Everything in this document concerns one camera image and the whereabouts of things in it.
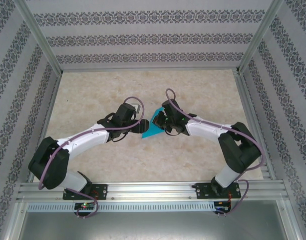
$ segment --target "gray metal panel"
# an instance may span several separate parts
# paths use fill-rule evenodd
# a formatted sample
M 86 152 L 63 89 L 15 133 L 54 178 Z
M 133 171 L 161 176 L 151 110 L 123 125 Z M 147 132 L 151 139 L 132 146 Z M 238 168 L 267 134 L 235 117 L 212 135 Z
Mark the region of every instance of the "gray metal panel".
M 21 240 L 49 239 L 287 239 L 275 201 L 246 201 L 228 217 L 210 212 L 102 212 L 90 219 L 73 213 L 28 212 Z

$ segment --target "metal bracket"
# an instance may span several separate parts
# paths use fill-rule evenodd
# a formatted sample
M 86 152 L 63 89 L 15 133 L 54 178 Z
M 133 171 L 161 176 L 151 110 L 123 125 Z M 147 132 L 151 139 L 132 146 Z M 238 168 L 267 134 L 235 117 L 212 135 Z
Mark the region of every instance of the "metal bracket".
M 93 184 L 89 196 L 96 200 L 106 200 L 107 184 Z M 64 189 L 63 200 L 89 200 L 89 198 Z
M 193 188 L 196 189 L 197 199 L 228 199 L 229 194 L 231 194 L 232 199 L 240 199 L 241 191 L 239 188 L 239 184 L 237 182 L 233 182 L 230 184 L 224 192 L 219 195 L 212 190 L 210 182 L 200 182 L 196 183 Z

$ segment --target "marble floor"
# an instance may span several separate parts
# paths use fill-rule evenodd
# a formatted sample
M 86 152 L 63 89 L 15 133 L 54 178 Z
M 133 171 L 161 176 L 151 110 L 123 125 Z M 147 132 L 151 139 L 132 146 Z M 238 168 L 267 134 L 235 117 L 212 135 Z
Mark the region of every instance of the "marble floor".
M 64 73 L 46 136 L 58 139 L 83 131 L 115 112 L 128 96 L 144 102 L 150 120 L 166 100 L 166 88 L 176 92 L 187 113 L 222 124 L 246 123 L 231 70 Z M 224 165 L 219 144 L 207 139 L 165 133 L 142 139 L 130 133 L 82 153 L 68 168 L 93 182 L 207 181 Z M 263 175 L 256 169 L 243 178 Z

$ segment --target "patterned wall panel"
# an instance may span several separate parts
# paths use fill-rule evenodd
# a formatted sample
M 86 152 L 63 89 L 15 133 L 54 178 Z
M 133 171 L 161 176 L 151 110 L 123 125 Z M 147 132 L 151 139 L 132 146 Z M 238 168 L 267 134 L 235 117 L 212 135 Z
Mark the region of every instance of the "patterned wall panel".
M 283 3 L 244 78 L 276 175 L 285 180 L 306 239 L 305 0 Z
M 12 1 L 0 0 L 0 237 L 37 148 L 58 76 Z
M 28 0 L 64 70 L 237 67 L 271 0 Z

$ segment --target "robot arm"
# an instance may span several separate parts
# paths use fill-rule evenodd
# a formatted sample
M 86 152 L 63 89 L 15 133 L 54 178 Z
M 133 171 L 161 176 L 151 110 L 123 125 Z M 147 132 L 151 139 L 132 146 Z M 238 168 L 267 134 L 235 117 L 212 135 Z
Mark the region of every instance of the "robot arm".
M 28 168 L 40 180 L 50 155 L 52 155 L 63 143 L 68 142 L 68 144 L 57 152 L 52 163 L 49 165 L 43 180 L 43 185 L 49 190 L 57 186 L 62 186 L 87 195 L 91 190 L 92 182 L 80 172 L 74 173 L 68 171 L 68 161 L 93 146 L 113 141 L 120 137 L 121 134 L 125 136 L 129 132 L 139 134 L 146 132 L 148 130 L 148 120 L 146 119 L 142 119 L 140 124 L 129 129 L 94 131 L 96 129 L 112 129 L 131 126 L 137 122 L 135 118 L 135 107 L 128 103 L 123 103 L 116 113 L 110 113 L 85 131 L 58 140 L 47 137 L 43 139 L 39 145 Z
M 171 99 L 171 101 L 179 108 L 174 99 Z M 169 101 L 162 103 L 162 107 L 165 113 L 160 111 L 153 120 L 153 124 L 159 128 L 169 133 L 172 129 L 175 129 L 179 134 L 183 133 L 188 136 L 204 137 L 220 144 L 226 165 L 212 179 L 212 190 L 217 195 L 225 192 L 225 189 L 261 155 L 259 149 L 243 136 L 223 128 L 189 119 L 177 111 Z M 195 114 L 190 113 L 188 115 L 203 121 L 202 118 Z M 241 122 L 237 122 L 234 125 L 217 123 L 214 125 L 234 129 L 253 138 L 247 127 Z

